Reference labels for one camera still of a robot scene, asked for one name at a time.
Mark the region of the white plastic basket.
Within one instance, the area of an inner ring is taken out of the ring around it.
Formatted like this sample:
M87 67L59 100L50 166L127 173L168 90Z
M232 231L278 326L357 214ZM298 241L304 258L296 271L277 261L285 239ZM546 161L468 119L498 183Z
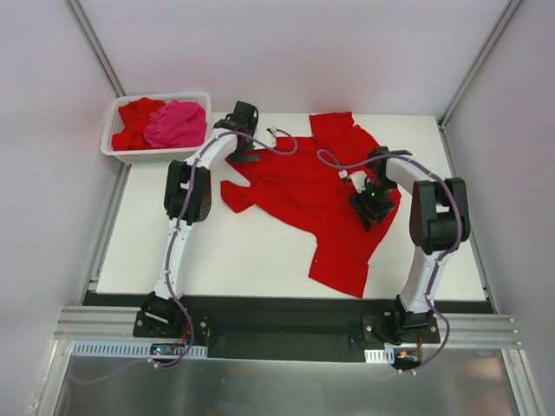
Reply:
M205 92L189 92L189 93L172 93L172 94L140 94L128 95L117 98L111 104L108 110L108 117L103 128L101 136L101 152L107 156L113 156L119 161L127 164L137 163L154 163L169 161L172 159L185 159L192 155L196 150L196 146L174 147L165 149L136 149L136 150L118 150L113 145L113 138L116 134L122 133L127 124L121 118L120 109L127 104L134 104L136 101L149 99L151 101L163 101L169 104L172 101L194 102L205 110L206 113L206 134L207 138L211 131L212 118L212 101L208 93Z

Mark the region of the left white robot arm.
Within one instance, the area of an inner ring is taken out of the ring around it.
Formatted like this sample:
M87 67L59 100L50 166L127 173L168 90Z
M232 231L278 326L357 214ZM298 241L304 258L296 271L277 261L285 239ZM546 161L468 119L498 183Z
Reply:
M186 257L212 207L212 169L227 157L236 161L257 159L245 153L253 149L251 139L258 119L254 105L237 101L192 156L170 163L164 194L168 216L166 255L156 284L135 318L134 336L177 338L193 327L187 321L181 297L185 294Z

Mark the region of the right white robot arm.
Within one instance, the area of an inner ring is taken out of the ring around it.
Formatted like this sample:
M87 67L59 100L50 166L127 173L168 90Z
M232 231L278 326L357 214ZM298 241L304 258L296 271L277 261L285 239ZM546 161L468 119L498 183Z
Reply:
M413 158L412 153L379 146L361 171L349 175L356 192L349 202L365 230L382 223L395 207L392 192L411 196L409 235L415 247L408 279L389 315L372 325L375 338L400 345L429 330L434 298L445 265L467 241L470 221L467 187L461 178L444 179Z

